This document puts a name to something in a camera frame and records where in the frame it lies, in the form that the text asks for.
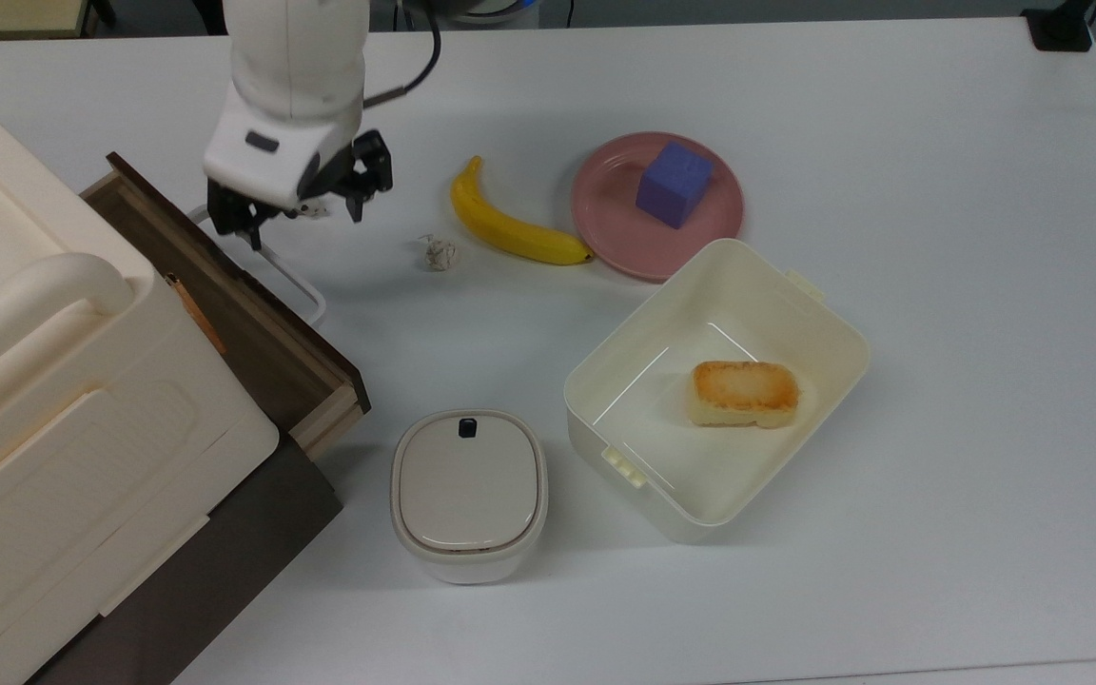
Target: pink plate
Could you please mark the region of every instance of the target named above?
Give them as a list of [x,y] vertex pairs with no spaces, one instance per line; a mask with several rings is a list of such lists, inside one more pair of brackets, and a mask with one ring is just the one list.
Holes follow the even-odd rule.
[[[712,161],[709,187],[678,229],[636,204],[640,174],[670,140]],[[573,179],[573,222],[601,260],[628,276],[661,283],[709,242],[739,237],[743,191],[734,172],[704,145],[673,134],[630,134],[597,148],[582,163]]]

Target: drawer handle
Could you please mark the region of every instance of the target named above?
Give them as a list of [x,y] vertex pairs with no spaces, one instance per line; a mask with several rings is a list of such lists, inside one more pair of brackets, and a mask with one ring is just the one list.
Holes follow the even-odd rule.
[[61,309],[87,299],[114,316],[134,302],[134,289],[100,256],[65,252],[43,256],[0,284],[0,356]]

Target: white plastic container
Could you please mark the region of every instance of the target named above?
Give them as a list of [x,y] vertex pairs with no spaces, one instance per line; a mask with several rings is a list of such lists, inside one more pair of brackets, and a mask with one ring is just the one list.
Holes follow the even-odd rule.
[[[701,429],[684,412],[708,359],[787,365],[801,389],[781,429]],[[677,543],[727,524],[869,368],[869,346],[797,274],[739,240],[709,243],[566,381],[570,442]]]
[[0,127],[0,684],[113,612],[275,446],[152,265]]
[[503,580],[544,528],[544,450],[509,413],[423,418],[396,448],[391,509],[396,537],[431,575],[457,584]]

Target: floor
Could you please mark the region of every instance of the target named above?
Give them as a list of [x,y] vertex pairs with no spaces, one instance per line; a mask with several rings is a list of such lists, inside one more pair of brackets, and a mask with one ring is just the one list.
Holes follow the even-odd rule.
[[[1054,0],[573,0],[573,26],[840,21],[840,19],[1017,16]],[[540,0],[539,25],[564,26],[570,0]],[[205,33],[191,0],[112,0],[116,26],[98,38]],[[392,0],[372,0],[372,31],[391,31]],[[1093,26],[1096,38],[1096,23]]]

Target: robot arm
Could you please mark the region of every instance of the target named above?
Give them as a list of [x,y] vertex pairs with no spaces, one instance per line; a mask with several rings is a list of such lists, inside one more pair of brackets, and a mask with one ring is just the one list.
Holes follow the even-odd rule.
[[361,220],[362,204],[391,187],[378,132],[353,138],[369,1],[226,0],[222,10],[231,82],[204,160],[218,233],[247,235],[260,249],[263,221],[330,191]]

